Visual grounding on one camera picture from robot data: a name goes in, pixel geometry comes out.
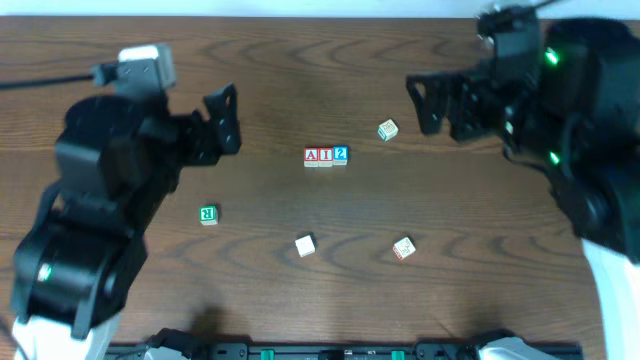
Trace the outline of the red letter A block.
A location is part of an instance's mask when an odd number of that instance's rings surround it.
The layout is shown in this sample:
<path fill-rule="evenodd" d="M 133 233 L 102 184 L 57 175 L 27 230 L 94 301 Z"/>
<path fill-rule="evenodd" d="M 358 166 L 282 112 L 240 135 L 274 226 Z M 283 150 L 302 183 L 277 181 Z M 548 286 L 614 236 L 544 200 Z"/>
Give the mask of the red letter A block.
<path fill-rule="evenodd" d="M 319 166 L 319 149 L 318 148 L 304 149 L 304 166 L 309 168 L 314 168 Z"/>

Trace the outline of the red letter I block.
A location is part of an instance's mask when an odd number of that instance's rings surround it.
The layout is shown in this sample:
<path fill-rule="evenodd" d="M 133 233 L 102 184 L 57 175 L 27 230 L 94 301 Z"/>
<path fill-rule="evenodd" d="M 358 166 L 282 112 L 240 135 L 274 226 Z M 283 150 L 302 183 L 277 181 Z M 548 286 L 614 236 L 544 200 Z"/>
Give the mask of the red letter I block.
<path fill-rule="evenodd" d="M 319 148 L 318 149 L 318 166 L 319 167 L 332 167 L 334 164 L 333 148 Z"/>

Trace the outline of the blue number 2 block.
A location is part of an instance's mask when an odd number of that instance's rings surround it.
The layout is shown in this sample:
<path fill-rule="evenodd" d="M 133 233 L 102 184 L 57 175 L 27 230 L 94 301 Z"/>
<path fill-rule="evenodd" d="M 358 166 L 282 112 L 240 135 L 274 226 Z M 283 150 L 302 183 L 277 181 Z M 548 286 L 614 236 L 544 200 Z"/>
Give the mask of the blue number 2 block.
<path fill-rule="evenodd" d="M 349 161 L 349 148 L 347 146 L 333 147 L 333 165 L 345 166 Z"/>

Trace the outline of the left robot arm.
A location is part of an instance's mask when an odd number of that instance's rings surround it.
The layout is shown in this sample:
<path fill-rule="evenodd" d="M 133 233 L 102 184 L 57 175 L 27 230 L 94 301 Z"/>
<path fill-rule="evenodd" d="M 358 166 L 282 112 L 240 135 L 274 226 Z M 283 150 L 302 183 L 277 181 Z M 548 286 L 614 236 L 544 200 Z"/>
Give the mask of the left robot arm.
<path fill-rule="evenodd" d="M 60 177 L 17 247 L 10 307 L 19 359 L 102 358 L 147 259 L 145 232 L 189 166 L 239 151 L 237 91 L 174 115 L 164 93 L 74 104 L 55 144 Z"/>

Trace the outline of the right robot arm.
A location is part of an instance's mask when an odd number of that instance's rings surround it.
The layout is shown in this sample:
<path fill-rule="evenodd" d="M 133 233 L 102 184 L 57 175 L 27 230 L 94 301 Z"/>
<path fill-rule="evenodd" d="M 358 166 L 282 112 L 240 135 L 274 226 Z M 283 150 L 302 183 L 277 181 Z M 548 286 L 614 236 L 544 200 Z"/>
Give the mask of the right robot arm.
<path fill-rule="evenodd" d="M 611 359 L 639 355 L 639 40 L 600 17 L 540 24 L 534 5 L 477 19 L 490 58 L 413 74 L 420 130 L 458 142 L 490 134 L 509 161 L 541 172 L 581 241 Z"/>

